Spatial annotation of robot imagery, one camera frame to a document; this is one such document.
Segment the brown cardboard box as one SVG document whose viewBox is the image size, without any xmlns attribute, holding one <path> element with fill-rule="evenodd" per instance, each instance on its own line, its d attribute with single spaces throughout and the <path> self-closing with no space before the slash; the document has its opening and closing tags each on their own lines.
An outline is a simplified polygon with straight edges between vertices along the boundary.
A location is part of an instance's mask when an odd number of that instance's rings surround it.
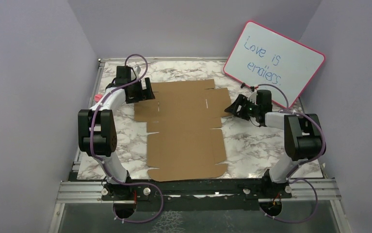
<svg viewBox="0 0 372 233">
<path fill-rule="evenodd" d="M 153 83 L 153 100 L 135 104 L 146 123 L 148 175 L 159 182 L 218 178 L 228 168 L 222 131 L 227 88 L 214 80 Z"/>
</svg>

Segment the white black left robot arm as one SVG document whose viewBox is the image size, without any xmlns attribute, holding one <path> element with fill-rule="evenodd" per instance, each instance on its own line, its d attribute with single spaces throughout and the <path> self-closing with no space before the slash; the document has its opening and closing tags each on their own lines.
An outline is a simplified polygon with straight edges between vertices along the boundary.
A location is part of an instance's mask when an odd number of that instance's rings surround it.
<svg viewBox="0 0 372 233">
<path fill-rule="evenodd" d="M 132 195 L 129 172 L 116 154 L 117 132 L 113 112 L 122 104 L 153 100 L 151 81 L 145 74 L 124 65 L 116 68 L 116 77 L 106 86 L 104 95 L 89 109 L 78 112 L 78 144 L 80 151 L 96 160 L 108 183 L 115 184 L 120 199 Z"/>
</svg>

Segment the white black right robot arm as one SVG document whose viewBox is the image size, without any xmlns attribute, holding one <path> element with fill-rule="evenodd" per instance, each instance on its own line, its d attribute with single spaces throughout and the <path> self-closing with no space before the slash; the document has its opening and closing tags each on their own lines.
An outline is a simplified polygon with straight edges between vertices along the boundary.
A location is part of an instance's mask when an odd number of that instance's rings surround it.
<svg viewBox="0 0 372 233">
<path fill-rule="evenodd" d="M 273 111 L 269 90 L 255 91 L 249 97 L 240 94 L 225 112 L 247 121 L 254 119 L 260 127 L 283 130 L 285 153 L 261 178 L 260 192 L 265 197 L 271 198 L 284 190 L 300 166 L 325 153 L 318 115 Z"/>
</svg>

